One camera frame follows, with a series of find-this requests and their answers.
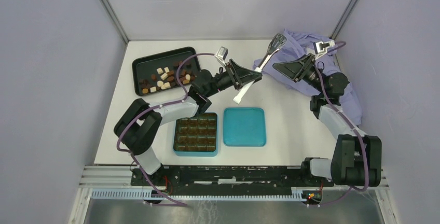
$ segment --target gray wall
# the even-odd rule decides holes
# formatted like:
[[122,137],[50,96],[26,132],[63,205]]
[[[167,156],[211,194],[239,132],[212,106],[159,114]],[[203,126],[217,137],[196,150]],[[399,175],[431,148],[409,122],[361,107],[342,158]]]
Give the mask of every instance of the gray wall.
[[284,28],[330,36],[350,0],[109,0],[129,39],[272,38]]
[[402,223],[438,223],[439,1],[360,0],[338,37]]
[[125,46],[99,0],[0,8],[0,223],[65,223]]

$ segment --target teal tray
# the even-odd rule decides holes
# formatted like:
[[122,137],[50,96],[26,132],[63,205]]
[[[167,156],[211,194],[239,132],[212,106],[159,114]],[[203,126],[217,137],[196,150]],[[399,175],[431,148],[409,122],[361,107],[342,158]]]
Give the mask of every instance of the teal tray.
[[266,144],[264,111],[258,107],[226,108],[223,142],[227,146],[261,147]]

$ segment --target snack piece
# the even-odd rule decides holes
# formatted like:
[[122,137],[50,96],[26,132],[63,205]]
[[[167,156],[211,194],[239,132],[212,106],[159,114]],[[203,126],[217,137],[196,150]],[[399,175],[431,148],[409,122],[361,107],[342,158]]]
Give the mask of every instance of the snack piece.
[[160,88],[163,90],[163,89],[167,89],[170,87],[171,87],[171,84],[169,82],[167,82],[167,83],[163,84],[162,87],[160,87]]
[[161,78],[162,80],[165,80],[167,77],[168,77],[168,74],[167,74],[167,73],[163,73],[163,74],[160,76],[160,78]]

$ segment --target black tray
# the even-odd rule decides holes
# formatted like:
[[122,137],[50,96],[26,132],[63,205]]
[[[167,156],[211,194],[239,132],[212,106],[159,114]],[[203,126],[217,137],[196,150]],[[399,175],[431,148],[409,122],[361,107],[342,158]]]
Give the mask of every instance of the black tray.
[[[167,51],[164,53],[159,54],[153,54],[149,55],[147,57],[138,58],[133,61],[132,68],[133,68],[133,80],[134,80],[134,91],[139,96],[144,96],[148,94],[152,94],[150,92],[150,89],[148,88],[148,93],[144,94],[142,93],[142,81],[144,79],[148,80],[150,86],[156,86],[157,88],[157,82],[160,79],[160,75],[157,74],[157,69],[165,67],[168,67],[171,70],[177,71],[177,67],[174,67],[175,62],[184,61],[186,58],[190,57],[191,55],[196,54],[196,50],[193,47],[185,47],[180,49],[175,49],[171,51]],[[190,64],[190,67],[188,67],[186,64],[182,66],[181,70],[186,70],[187,72],[191,72],[191,75],[196,76],[197,73],[200,71],[200,64],[197,57],[192,58],[188,61]],[[151,75],[154,74],[157,77],[156,81],[153,81],[151,78]],[[170,87],[168,89],[172,88],[178,88],[180,87],[178,83],[176,83],[175,86]],[[166,91],[168,89],[160,90],[158,89],[156,92]]]

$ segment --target metal frame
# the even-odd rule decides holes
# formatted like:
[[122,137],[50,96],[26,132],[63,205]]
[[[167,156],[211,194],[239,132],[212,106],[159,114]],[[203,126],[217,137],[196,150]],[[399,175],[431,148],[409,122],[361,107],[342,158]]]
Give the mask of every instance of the metal frame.
[[345,8],[341,18],[339,19],[338,24],[335,27],[335,30],[333,31],[332,35],[330,36],[331,39],[335,40],[336,37],[339,35],[339,32],[341,31],[342,27],[344,26],[345,22],[348,19],[348,16],[351,14],[351,11],[353,11],[353,8],[358,3],[358,0],[350,0],[348,2],[347,7]]
[[119,33],[119,36],[122,38],[125,44],[128,44],[130,39],[127,36],[127,33],[123,29],[118,17],[116,16],[115,11],[113,10],[110,2],[108,0],[100,0],[102,3],[102,6],[104,6],[104,9],[107,11],[108,16],[112,20],[113,24],[116,27],[117,32]]
[[[90,199],[120,199],[120,200],[161,200],[152,197],[152,187],[131,186],[132,172],[137,166],[85,166],[76,193],[75,202],[68,219],[69,224],[83,224],[86,218]],[[333,186],[325,190],[347,190],[348,186]],[[398,224],[392,207],[389,194],[389,185],[385,172],[382,170],[382,179],[378,187],[371,187],[376,192],[380,210],[385,224]],[[217,200],[217,201],[301,201],[303,190],[318,190],[317,187],[292,187],[292,196],[277,197],[176,197],[179,200]]]

